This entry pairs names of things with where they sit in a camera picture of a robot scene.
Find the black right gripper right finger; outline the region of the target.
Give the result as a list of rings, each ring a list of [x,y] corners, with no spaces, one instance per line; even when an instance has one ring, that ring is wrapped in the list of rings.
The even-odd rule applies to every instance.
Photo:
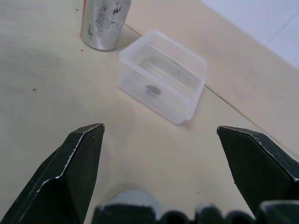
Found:
[[[298,200],[299,164],[263,133],[219,126],[234,182],[256,216],[263,201]]]

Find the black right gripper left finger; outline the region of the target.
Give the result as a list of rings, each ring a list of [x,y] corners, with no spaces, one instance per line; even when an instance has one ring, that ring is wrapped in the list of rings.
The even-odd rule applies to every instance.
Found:
[[[36,170],[2,224],[82,224],[93,195],[105,126],[80,127]]]

